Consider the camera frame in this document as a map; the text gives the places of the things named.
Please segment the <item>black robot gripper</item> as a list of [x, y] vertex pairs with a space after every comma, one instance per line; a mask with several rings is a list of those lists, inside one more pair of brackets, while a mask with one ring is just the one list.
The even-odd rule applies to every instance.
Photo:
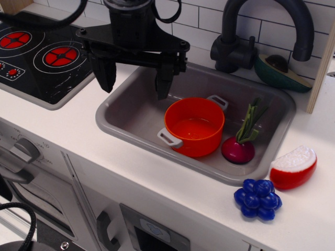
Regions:
[[168, 96], [173, 76], [186, 70], [188, 42], [163, 31], [157, 21], [172, 23], [181, 9], [162, 19], [155, 1], [104, 1], [110, 23], [82, 28], [84, 54], [94, 75], [107, 93], [116, 81], [116, 63], [152, 67], [157, 70], [155, 87], [158, 100]]

